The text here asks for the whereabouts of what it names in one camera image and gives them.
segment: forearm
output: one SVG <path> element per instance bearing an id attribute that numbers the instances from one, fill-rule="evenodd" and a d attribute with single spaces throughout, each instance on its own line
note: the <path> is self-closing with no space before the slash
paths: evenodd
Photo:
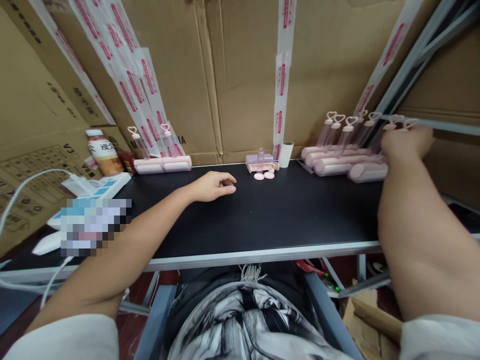
<path id="1" fill-rule="evenodd" d="M 56 320 L 53 314 L 58 319 L 75 312 L 114 318 L 125 289 L 140 276 L 190 203 L 189 194 L 180 188 L 135 218 L 115 240 L 108 241 L 99 256 L 90 256 L 81 263 L 46 303 L 29 331 Z"/>
<path id="2" fill-rule="evenodd" d="M 442 200 L 419 157 L 389 159 L 378 226 L 406 320 L 429 313 L 472 317 L 472 300 L 480 300 L 480 246 Z M 458 295 L 468 287 L 473 292 L 459 306 Z"/>

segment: floor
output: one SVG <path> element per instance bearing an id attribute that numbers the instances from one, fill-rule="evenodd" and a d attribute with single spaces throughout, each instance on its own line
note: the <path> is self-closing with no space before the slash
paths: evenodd
<path id="1" fill-rule="evenodd" d="M 384 262 L 382 255 L 372 255 L 368 260 Z M 341 282 L 346 286 L 352 285 L 352 278 L 356 277 L 357 260 L 355 256 L 339 256 L 330 258 L 335 272 L 338 274 Z M 138 280 L 130 287 L 130 301 L 141 305 L 150 282 L 153 272 L 144 272 Z M 159 277 L 159 284 L 176 285 L 179 281 L 177 270 L 162 271 Z M 388 287 L 382 287 L 378 292 L 378 307 L 401 319 L 400 310 L 395 300 L 395 295 Z M 20 317 L 0 336 L 0 359 L 2 359 L 9 348 L 25 332 L 29 324 L 37 315 L 40 308 L 40 297 L 25 310 Z M 140 337 L 147 322 L 147 317 L 128 313 L 119 313 L 116 317 L 116 326 L 118 329 L 119 359 L 131 360 L 135 356 L 135 351 L 139 344 Z"/>

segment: cardboard box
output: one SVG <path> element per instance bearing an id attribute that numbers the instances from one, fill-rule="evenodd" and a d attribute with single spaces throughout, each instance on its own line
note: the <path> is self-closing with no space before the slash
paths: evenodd
<path id="1" fill-rule="evenodd" d="M 340 315 L 365 359 L 399 358 L 403 323 L 377 307 L 377 290 L 345 299 Z"/>
<path id="2" fill-rule="evenodd" d="M 91 156 L 85 129 L 63 88 L 12 21 L 0 8 L 0 212 L 20 183 L 48 169 L 65 169 L 87 179 L 102 177 L 85 164 Z M 42 227 L 59 211 L 64 199 L 73 198 L 61 182 L 62 172 L 32 180 L 22 190 L 8 215 L 0 238 L 0 257 Z"/>
<path id="3" fill-rule="evenodd" d="M 480 126 L 480 23 L 438 50 L 397 112 Z"/>
<path id="4" fill-rule="evenodd" d="M 116 125 L 130 139 L 127 128 L 135 124 L 73 10 L 66 1 L 47 4 Z M 213 65 L 210 52 L 203 48 L 208 45 L 205 10 L 198 4 L 175 0 L 140 5 L 124 0 L 123 5 L 140 46 L 149 48 L 165 112 L 185 152 L 194 165 L 219 163 L 220 129 L 211 110 L 211 106 L 216 110 L 216 94 L 208 85 L 214 83 Z"/>
<path id="5" fill-rule="evenodd" d="M 292 157 L 315 144 L 328 111 L 353 113 L 404 3 L 297 2 L 284 136 L 295 143 Z M 394 65 L 402 63 L 401 55 L 423 27 L 419 24 L 428 20 L 437 3 L 424 2 Z M 243 162 L 260 147 L 272 150 L 279 2 L 212 0 L 205 5 L 222 162 Z"/>
<path id="6" fill-rule="evenodd" d="M 437 189 L 465 205 L 480 209 L 480 146 L 437 139 L 424 159 Z"/>
<path id="7" fill-rule="evenodd" d="M 0 0 L 0 5 L 35 50 L 43 65 L 63 88 L 76 108 L 76 112 L 90 126 L 108 125 L 109 119 L 102 114 L 102 110 L 94 99 L 96 90 L 93 86 L 91 86 L 92 89 L 86 87 L 79 77 L 78 72 L 83 69 L 72 49 L 68 48 L 67 43 L 65 44 L 70 56 L 77 64 L 77 69 L 71 66 L 29 0 Z"/>

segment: person's left hand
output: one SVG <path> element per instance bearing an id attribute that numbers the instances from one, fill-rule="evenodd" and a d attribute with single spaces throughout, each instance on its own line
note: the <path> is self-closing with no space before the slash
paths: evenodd
<path id="1" fill-rule="evenodd" d="M 185 186 L 185 191 L 192 202 L 211 202 L 223 195 L 233 194 L 236 182 L 228 172 L 209 171 Z"/>

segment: packing tape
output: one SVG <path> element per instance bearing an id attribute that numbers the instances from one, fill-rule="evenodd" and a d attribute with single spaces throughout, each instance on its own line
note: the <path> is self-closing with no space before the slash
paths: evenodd
<path id="1" fill-rule="evenodd" d="M 168 124 L 177 152 L 180 155 L 184 155 L 183 147 L 165 114 L 150 51 L 148 48 L 140 48 L 122 2 L 119 0 L 102 2 L 88 0 L 87 4 L 93 14 L 94 20 L 98 23 L 96 29 L 104 33 L 102 38 L 107 39 L 107 47 L 114 49 L 113 62 L 104 61 L 104 65 L 107 66 L 107 64 L 111 64 L 113 66 L 113 79 L 116 83 L 120 80 L 118 74 L 120 74 L 119 76 L 124 80 L 128 80 L 127 84 L 119 84 L 120 87 L 118 90 L 120 93 L 123 93 L 124 102 L 126 101 L 125 105 L 129 108 L 130 115 L 137 127 L 139 129 L 145 129 L 145 131 L 141 131 L 141 134 L 144 137 L 148 136 L 148 138 L 144 138 L 144 140 L 149 145 L 152 145 L 149 146 L 151 150 L 149 151 L 150 154 L 166 157 L 173 153 L 173 149 L 169 149 L 163 140 L 163 132 L 161 131 L 161 125 Z M 86 25 L 85 23 L 83 24 L 85 31 L 88 30 L 86 29 Z M 95 40 L 95 37 L 90 37 L 90 41 Z M 100 50 L 97 54 L 100 57 L 103 55 Z M 131 114 L 135 107 L 140 109 L 140 113 L 143 116 Z M 159 148 L 159 153 L 154 150 L 154 142 Z"/>
<path id="2" fill-rule="evenodd" d="M 290 66 L 294 47 L 297 0 L 278 0 L 278 40 L 275 61 L 275 105 L 273 110 L 273 159 L 280 156 L 284 141 Z"/>
<path id="3" fill-rule="evenodd" d="M 361 111 L 367 106 L 389 66 L 394 62 L 400 46 L 402 46 L 405 36 L 409 32 L 410 26 L 412 25 L 415 16 L 417 16 L 417 13 L 419 12 L 423 2 L 424 0 L 405 1 L 405 5 L 403 5 L 403 9 L 398 16 L 395 26 L 393 27 L 390 38 L 386 43 L 383 54 L 381 55 L 380 61 L 373 70 L 373 73 L 371 74 L 370 79 L 363 90 L 353 116 L 360 116 Z"/>
<path id="4" fill-rule="evenodd" d="M 60 30 L 60 28 L 57 26 L 54 19 L 52 18 L 52 16 L 48 12 L 46 5 L 42 1 L 35 1 L 35 0 L 30 0 L 30 5 L 35 10 L 35 12 L 37 13 L 37 15 L 40 18 L 40 20 L 42 21 L 43 25 L 48 30 L 48 32 L 50 33 L 51 37 L 53 38 L 55 43 L 60 48 L 63 55 L 66 57 L 66 59 L 70 63 L 71 67 L 75 70 L 75 73 L 78 75 L 81 83 L 83 84 L 83 86 L 85 86 L 88 93 L 90 94 L 90 96 L 95 101 L 96 105 L 100 109 L 100 111 L 101 111 L 102 115 L 105 117 L 106 121 L 110 125 L 116 125 L 115 120 L 112 117 L 112 114 L 110 114 L 107 107 L 105 106 L 105 103 L 103 102 L 99 93 L 95 89 L 95 86 L 93 85 L 89 76 L 85 72 L 85 69 L 83 68 L 79 59 L 75 55 L 75 52 L 70 47 L 70 45 L 69 45 L 67 39 L 65 38 L 63 32 Z"/>

